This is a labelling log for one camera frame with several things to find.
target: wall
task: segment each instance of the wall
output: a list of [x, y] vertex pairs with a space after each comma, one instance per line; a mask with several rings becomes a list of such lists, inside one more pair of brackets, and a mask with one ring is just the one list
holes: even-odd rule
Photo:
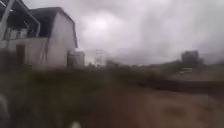
[[25, 63], [32, 66], [40, 65], [40, 53], [43, 51], [43, 46], [47, 38], [27, 38], [10, 40], [8, 49], [11, 52], [16, 52], [17, 44], [25, 44]]
[[85, 66], [85, 53], [84, 52], [75, 52], [75, 66], [84, 67]]
[[68, 51], [75, 50], [73, 22], [57, 13], [50, 41], [48, 43], [48, 65], [54, 68], [67, 66]]

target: sky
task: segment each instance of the sky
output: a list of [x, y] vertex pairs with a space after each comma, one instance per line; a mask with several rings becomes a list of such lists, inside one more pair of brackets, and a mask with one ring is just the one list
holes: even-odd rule
[[62, 7], [76, 22], [79, 48], [92, 55], [100, 49], [120, 63], [155, 64], [198, 50], [207, 63], [224, 59], [223, 0], [23, 1]]

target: cloudy sky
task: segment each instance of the cloudy sky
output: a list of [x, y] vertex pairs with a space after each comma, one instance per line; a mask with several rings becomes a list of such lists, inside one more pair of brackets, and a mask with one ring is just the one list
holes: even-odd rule
[[24, 0], [62, 7], [76, 22], [80, 49], [102, 49], [127, 64], [178, 59], [199, 50], [224, 59], [224, 0]]

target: grass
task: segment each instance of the grass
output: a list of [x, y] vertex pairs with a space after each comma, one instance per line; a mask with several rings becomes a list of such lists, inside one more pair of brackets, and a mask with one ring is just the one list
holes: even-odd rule
[[150, 71], [109, 69], [17, 71], [1, 75], [13, 127], [67, 128], [94, 106], [94, 95], [116, 86], [164, 79]]

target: white structure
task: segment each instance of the white structure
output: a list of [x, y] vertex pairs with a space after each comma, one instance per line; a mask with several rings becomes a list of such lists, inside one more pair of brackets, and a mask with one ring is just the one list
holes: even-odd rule
[[85, 66], [85, 53], [84, 52], [75, 52], [75, 66], [84, 67]]
[[78, 47], [74, 21], [59, 7], [29, 10], [20, 0], [11, 10], [0, 47], [32, 67], [67, 67]]

